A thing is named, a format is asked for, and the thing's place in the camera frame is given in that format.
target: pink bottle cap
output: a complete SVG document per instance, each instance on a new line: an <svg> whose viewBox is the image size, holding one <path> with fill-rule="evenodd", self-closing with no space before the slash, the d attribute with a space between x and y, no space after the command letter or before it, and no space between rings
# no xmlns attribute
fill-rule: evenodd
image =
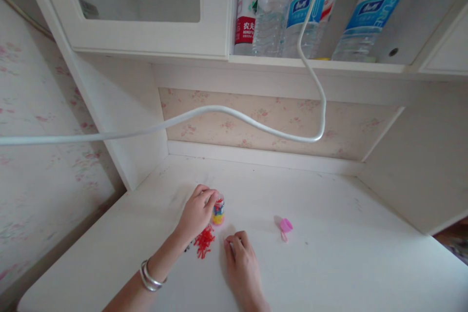
<svg viewBox="0 0 468 312"><path fill-rule="evenodd" d="M281 222L279 222L279 226L283 233L289 233L291 230L293 230L293 225L286 218L283 218Z"/></svg>

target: plastic bottle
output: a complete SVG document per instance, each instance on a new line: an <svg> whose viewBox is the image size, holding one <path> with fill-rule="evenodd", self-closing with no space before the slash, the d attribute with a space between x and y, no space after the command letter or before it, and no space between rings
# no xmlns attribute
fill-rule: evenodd
<svg viewBox="0 0 468 312"><path fill-rule="evenodd" d="M320 48L320 43L322 42L323 35L327 29L328 22L332 18L332 12L335 8L336 0L325 0L323 4L322 16L320 17L320 22L317 28L317 35L315 37L315 42L313 43L311 51L311 59L317 57L318 49Z"/></svg>
<svg viewBox="0 0 468 312"><path fill-rule="evenodd" d="M289 0L258 0L253 54L281 57Z"/></svg>
<svg viewBox="0 0 468 312"><path fill-rule="evenodd" d="M363 62L400 0L359 0L332 59Z"/></svg>
<svg viewBox="0 0 468 312"><path fill-rule="evenodd" d="M234 54L252 55L257 0L237 1Z"/></svg>
<svg viewBox="0 0 468 312"><path fill-rule="evenodd" d="M288 11L288 21L286 25L286 35L284 43L283 57L298 58L297 39L301 31L302 24L309 10L312 0L291 0ZM302 38L302 52L306 58L311 57L312 47L315 43L317 28L322 15L325 0L316 0L309 22Z"/></svg>
<svg viewBox="0 0 468 312"><path fill-rule="evenodd" d="M219 194L218 200L213 207L213 213L211 214L211 222L218 226L224 223L224 195Z"/></svg>

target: red label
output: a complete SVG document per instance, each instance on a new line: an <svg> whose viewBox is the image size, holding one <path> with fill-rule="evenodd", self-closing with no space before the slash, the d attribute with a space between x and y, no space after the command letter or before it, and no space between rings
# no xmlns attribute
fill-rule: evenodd
<svg viewBox="0 0 468 312"><path fill-rule="evenodd" d="M254 40L255 18L241 16L237 19L235 28L235 44L252 44Z"/></svg>

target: small bottle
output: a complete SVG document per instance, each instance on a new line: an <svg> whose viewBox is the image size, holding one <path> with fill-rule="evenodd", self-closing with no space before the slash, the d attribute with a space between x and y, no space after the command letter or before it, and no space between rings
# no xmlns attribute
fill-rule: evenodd
<svg viewBox="0 0 468 312"><path fill-rule="evenodd" d="M331 57L364 62L400 0L359 0Z"/></svg>
<svg viewBox="0 0 468 312"><path fill-rule="evenodd" d="M237 0L234 55L252 55L257 0Z"/></svg>
<svg viewBox="0 0 468 312"><path fill-rule="evenodd" d="M219 194L218 200L213 207L213 214L211 215L211 222L214 225L221 225L224 222L224 195Z"/></svg>

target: bangle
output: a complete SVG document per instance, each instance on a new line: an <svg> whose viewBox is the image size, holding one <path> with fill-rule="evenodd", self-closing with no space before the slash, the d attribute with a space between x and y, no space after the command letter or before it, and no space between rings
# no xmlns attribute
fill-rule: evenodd
<svg viewBox="0 0 468 312"><path fill-rule="evenodd" d="M159 283L158 281L156 281L150 276L150 274L148 273L148 260L144 260L141 263L140 275L141 275L141 280L143 281L143 284L146 290L149 290L151 292L156 292L159 289L161 289L162 284L164 284L167 281L167 278L166 278L164 279L162 283Z"/></svg>

